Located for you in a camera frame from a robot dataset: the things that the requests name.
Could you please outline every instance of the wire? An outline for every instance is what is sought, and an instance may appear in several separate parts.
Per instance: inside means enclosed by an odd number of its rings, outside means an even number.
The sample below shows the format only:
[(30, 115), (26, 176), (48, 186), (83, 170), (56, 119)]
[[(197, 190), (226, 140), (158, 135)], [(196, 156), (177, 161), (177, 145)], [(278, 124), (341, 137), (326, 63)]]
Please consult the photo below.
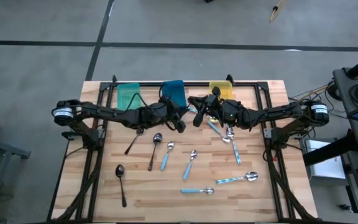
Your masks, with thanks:
[(310, 93), (307, 94), (306, 96), (300, 98), (299, 101), (305, 99), (306, 97), (308, 97), (308, 96), (310, 96), (310, 95), (312, 95), (312, 94), (317, 94), (319, 91), (324, 90), (326, 87), (327, 87), (327, 86), (324, 86), (324, 87), (321, 87), (321, 88), (319, 88), (319, 89), (317, 89), (317, 90), (315, 90), (315, 91), (310, 92)]
[(345, 111), (335, 110), (335, 107), (334, 107), (333, 103), (328, 99), (328, 96), (327, 96), (327, 89), (328, 88), (329, 88), (329, 86), (327, 86), (327, 88), (324, 90), (324, 95), (326, 96), (326, 99), (327, 99), (328, 103), (333, 107), (332, 109), (328, 110), (328, 112), (337, 111), (338, 113), (345, 113)]
[[(100, 134), (100, 136), (99, 136), (99, 138), (102, 138), (102, 136), (103, 136), (103, 134), (106, 132), (106, 129), (103, 129), (102, 130), (102, 133)], [(75, 149), (74, 151), (72, 151), (72, 152), (70, 152), (69, 154), (67, 154), (66, 156), (65, 156), (65, 158), (67, 158), (69, 155), (71, 155), (71, 154), (73, 154), (74, 152), (78, 152), (79, 150), (81, 150), (81, 149), (84, 149), (86, 146), (83, 146), (83, 147), (80, 147), (80, 148), (78, 148), (78, 149)]]
[(72, 151), (71, 153), (67, 154), (67, 155), (66, 155), (66, 158), (67, 158), (69, 155), (73, 154), (74, 152), (78, 152), (79, 150), (81, 150), (81, 149), (83, 149), (83, 148), (85, 148), (85, 147), (86, 147), (86, 146), (83, 146), (83, 147), (80, 147), (80, 148), (78, 148), (78, 149), (75, 149), (75, 150)]
[(132, 98), (131, 98), (131, 100), (130, 100), (128, 106), (127, 106), (127, 108), (126, 108), (123, 112), (120, 112), (120, 113), (117, 113), (117, 114), (123, 114), (123, 113), (125, 113), (126, 111), (128, 111), (128, 110), (129, 110), (129, 107), (131, 107), (131, 104), (132, 104), (132, 102), (134, 101), (135, 96), (138, 96), (138, 97), (140, 98), (140, 100), (142, 101), (142, 103), (143, 103), (146, 107), (148, 107), (147, 103), (143, 100), (143, 98), (141, 97), (141, 95), (138, 94), (138, 93), (135, 93), (135, 94), (132, 96)]
[(281, 0), (278, 1), (277, 5), (273, 7), (272, 15), (270, 16), (270, 21), (273, 22), (273, 20), (278, 16), (278, 7), (280, 6)]
[(344, 117), (344, 116), (341, 116), (341, 115), (338, 115), (338, 114), (334, 114), (332, 112), (328, 112), (328, 113), (333, 115), (333, 116), (337, 116), (338, 118), (348, 119), (347, 117)]
[(320, 89), (320, 88), (322, 88), (322, 87), (327, 87), (327, 85), (323, 85), (323, 86), (321, 86), (321, 87), (317, 87), (317, 88), (312, 89), (312, 90), (304, 91), (303, 93), (300, 93), (300, 94), (298, 94), (298, 95), (288, 97), (288, 99), (291, 99), (291, 98), (292, 98), (292, 99), (294, 99), (294, 100), (297, 100), (297, 99), (295, 99), (295, 97), (301, 96), (301, 95), (303, 95), (303, 94), (305, 94), (305, 93), (310, 93), (311, 91), (318, 90), (318, 89)]

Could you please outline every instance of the white label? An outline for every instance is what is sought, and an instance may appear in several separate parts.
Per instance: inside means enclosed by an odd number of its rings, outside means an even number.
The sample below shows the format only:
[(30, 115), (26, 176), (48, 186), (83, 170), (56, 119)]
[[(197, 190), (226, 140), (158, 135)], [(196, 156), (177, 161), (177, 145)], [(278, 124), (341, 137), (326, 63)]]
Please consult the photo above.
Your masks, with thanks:
[(325, 109), (316, 109), (316, 113), (328, 113)]
[(73, 114), (70, 113), (70, 112), (66, 112), (66, 111), (57, 111), (55, 113), (55, 116), (60, 116), (60, 115), (63, 115), (63, 116), (69, 116), (69, 117), (73, 117)]
[(313, 105), (313, 106), (311, 106), (311, 109), (312, 109), (312, 110), (315, 110), (315, 109), (324, 109), (324, 110), (327, 110), (327, 106), (324, 106), (324, 105)]

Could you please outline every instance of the spoon handle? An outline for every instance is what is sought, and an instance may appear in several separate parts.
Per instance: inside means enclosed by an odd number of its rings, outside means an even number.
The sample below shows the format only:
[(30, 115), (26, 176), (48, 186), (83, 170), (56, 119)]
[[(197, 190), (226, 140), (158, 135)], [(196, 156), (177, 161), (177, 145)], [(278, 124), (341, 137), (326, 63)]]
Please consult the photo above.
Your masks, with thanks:
[(213, 124), (211, 121), (208, 121), (208, 124), (214, 131), (216, 131), (220, 136), (223, 137), (221, 131), (215, 126), (215, 124)]
[(150, 160), (149, 168), (148, 168), (149, 171), (151, 171), (153, 169), (153, 159), (154, 159), (154, 153), (155, 153), (155, 147), (156, 146), (157, 146), (157, 144), (154, 144), (153, 155), (152, 155), (152, 159)]
[(161, 168), (160, 168), (161, 171), (163, 171), (165, 169), (165, 164), (167, 163), (168, 155), (169, 155), (169, 153), (166, 153), (164, 160), (162, 161)]
[(124, 189), (122, 188), (121, 177), (119, 178), (119, 183), (121, 184), (121, 198), (122, 198), (122, 206), (125, 208), (127, 206), (127, 200), (125, 199)]
[(190, 168), (191, 168), (191, 162), (193, 162), (193, 161), (190, 161), (189, 164), (187, 165), (185, 175), (183, 175), (183, 180), (186, 180), (187, 176), (189, 175), (189, 171), (190, 171)]
[(237, 160), (237, 164), (241, 164), (241, 159), (240, 159), (240, 155), (239, 155), (239, 151), (237, 150), (237, 145), (234, 143), (234, 140), (231, 141), (233, 144), (233, 149), (234, 149), (234, 155), (236, 155), (236, 160)]
[(199, 192), (204, 192), (204, 190), (200, 190), (200, 189), (181, 189), (182, 193), (199, 193)]
[(224, 184), (224, 183), (232, 182), (232, 181), (235, 181), (235, 180), (241, 180), (243, 178), (244, 177), (234, 177), (234, 178), (230, 178), (230, 179), (217, 180), (216, 184)]
[(137, 139), (138, 135), (136, 135), (136, 137), (134, 138), (134, 140), (132, 141), (132, 143), (129, 145), (129, 147), (127, 148), (127, 150), (125, 151), (125, 155), (128, 155), (129, 150), (131, 149), (132, 145), (134, 144), (135, 140)]

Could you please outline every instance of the silver spoon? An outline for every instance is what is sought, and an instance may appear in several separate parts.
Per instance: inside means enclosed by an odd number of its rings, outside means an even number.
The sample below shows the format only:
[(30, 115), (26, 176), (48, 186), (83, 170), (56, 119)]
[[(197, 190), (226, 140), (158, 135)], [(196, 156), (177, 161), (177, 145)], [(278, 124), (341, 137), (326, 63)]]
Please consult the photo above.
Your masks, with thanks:
[(169, 151), (171, 151), (172, 149), (173, 149), (173, 146), (174, 146), (175, 144), (173, 143), (173, 141), (170, 141), (169, 143), (168, 143), (168, 151), (167, 151), (167, 153), (166, 153), (166, 155), (165, 155), (165, 157), (164, 157), (164, 160), (162, 161), (162, 164), (161, 164), (161, 171), (163, 171), (164, 169), (165, 169), (165, 164), (167, 163), (167, 159), (168, 159), (168, 155), (169, 155)]
[(150, 163), (149, 163), (149, 168), (148, 168), (149, 171), (151, 171), (151, 170), (153, 169), (153, 159), (154, 159), (155, 148), (157, 147), (157, 145), (158, 145), (161, 141), (162, 141), (162, 134), (161, 134), (161, 133), (155, 134), (154, 137), (153, 137), (154, 150), (153, 150), (152, 158), (151, 158)]
[(197, 156), (197, 150), (193, 150), (190, 154), (190, 162), (187, 165), (186, 171), (185, 171), (185, 175), (183, 175), (183, 180), (187, 179), (187, 176), (189, 175), (189, 171), (190, 171), (190, 167), (191, 167), (191, 163), (193, 162), (193, 159), (195, 159)]
[(215, 190), (212, 187), (207, 187), (205, 189), (181, 189), (180, 190), (183, 194), (185, 193), (200, 193), (205, 192), (206, 194), (213, 194)]
[(229, 136), (231, 138), (231, 143), (233, 145), (234, 155), (236, 156), (237, 164), (241, 164), (239, 151), (237, 150), (237, 145), (234, 142), (234, 130), (232, 127), (227, 126), (227, 136)]
[(129, 145), (129, 147), (127, 148), (127, 150), (125, 151), (125, 155), (128, 155), (129, 150), (131, 149), (132, 145), (134, 144), (135, 140), (137, 139), (137, 137), (141, 136), (143, 134), (144, 130), (143, 129), (138, 129), (136, 130), (136, 137), (134, 138), (134, 140), (132, 141), (132, 143)]
[(125, 208), (127, 206), (127, 200), (125, 199), (124, 189), (122, 188), (121, 177), (124, 175), (124, 166), (119, 164), (116, 168), (116, 176), (119, 178), (119, 183), (121, 184), (121, 200), (122, 206)]
[(232, 182), (235, 180), (242, 180), (242, 179), (245, 179), (248, 181), (254, 181), (254, 180), (258, 179), (258, 173), (252, 171), (252, 172), (246, 173), (246, 175), (243, 177), (234, 177), (234, 178), (230, 178), (230, 179), (217, 180), (216, 183), (223, 184), (223, 183)]
[(222, 134), (222, 132), (211, 121), (208, 121), (208, 124), (214, 131), (216, 131), (218, 134), (220, 134), (220, 136), (222, 136), (222, 141), (224, 141), (226, 143), (230, 142), (230, 138), (227, 136), (224, 136)]

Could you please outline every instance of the yellow plastic bin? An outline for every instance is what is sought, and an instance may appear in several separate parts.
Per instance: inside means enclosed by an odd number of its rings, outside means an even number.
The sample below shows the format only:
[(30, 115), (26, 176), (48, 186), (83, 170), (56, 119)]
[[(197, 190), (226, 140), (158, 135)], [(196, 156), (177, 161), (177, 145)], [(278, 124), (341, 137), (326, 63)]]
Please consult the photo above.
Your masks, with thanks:
[(209, 92), (212, 93), (214, 87), (219, 87), (221, 90), (222, 99), (232, 100), (233, 99), (233, 87), (229, 81), (211, 81), (209, 83)]

